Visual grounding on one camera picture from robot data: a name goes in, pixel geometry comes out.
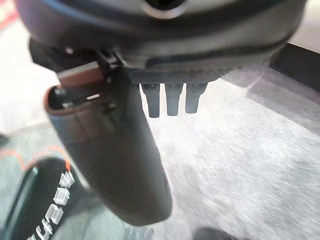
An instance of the gray carpet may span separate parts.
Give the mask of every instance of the gray carpet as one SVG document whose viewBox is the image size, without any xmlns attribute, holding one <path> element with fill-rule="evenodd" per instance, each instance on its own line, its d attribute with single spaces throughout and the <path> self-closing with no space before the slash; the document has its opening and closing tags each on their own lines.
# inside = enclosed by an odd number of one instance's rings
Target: gray carpet
<svg viewBox="0 0 320 240">
<path fill-rule="evenodd" d="M 171 218 L 132 227 L 96 209 L 70 218 L 52 239 L 191 240 L 213 227 L 252 240 L 318 240 L 319 93 L 253 65 L 210 83 L 197 114 L 184 113 L 184 98 L 179 116 L 169 117 L 162 94 L 160 118 L 148 119 L 172 190 Z M 43 125 L 13 134 L 0 153 L 14 148 L 27 161 L 59 144 Z M 2 225 L 23 172 L 12 157 L 0 161 Z"/>
</svg>

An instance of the textured plastic surface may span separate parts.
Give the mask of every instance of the textured plastic surface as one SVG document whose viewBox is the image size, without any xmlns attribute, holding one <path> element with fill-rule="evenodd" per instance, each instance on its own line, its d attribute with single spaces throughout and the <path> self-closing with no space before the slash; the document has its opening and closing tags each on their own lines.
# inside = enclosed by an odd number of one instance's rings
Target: textured plastic surface
<svg viewBox="0 0 320 240">
<path fill-rule="evenodd" d="M 114 78 L 106 101 L 47 111 L 74 162 L 106 205 L 129 224 L 154 224 L 172 211 L 168 181 L 138 85 L 123 69 Z"/>
<path fill-rule="evenodd" d="M 205 58 L 207 53 L 216 59 L 263 51 L 268 55 L 295 32 L 305 3 L 238 0 L 158 20 L 94 1 L 16 0 L 19 15 L 35 40 L 60 48 L 112 49 L 128 67 L 135 68 L 149 68 L 147 62 L 158 58 L 170 63 L 179 61 L 177 56 L 195 61 L 192 55 Z"/>
<path fill-rule="evenodd" d="M 61 187 L 59 181 L 61 174 L 66 172 L 66 164 L 57 158 L 46 158 L 35 163 L 25 173 L 17 192 L 12 208 L 3 228 L 2 240 L 26 240 L 36 234 L 36 227 L 43 231 L 42 219 L 51 204 L 57 188 Z M 76 172 L 71 169 L 75 183 L 70 187 L 70 199 L 67 204 L 60 206 L 63 210 L 59 224 L 51 223 L 52 232 L 55 233 L 66 217 L 72 213 L 75 205 L 87 194 L 81 186 Z"/>
</svg>

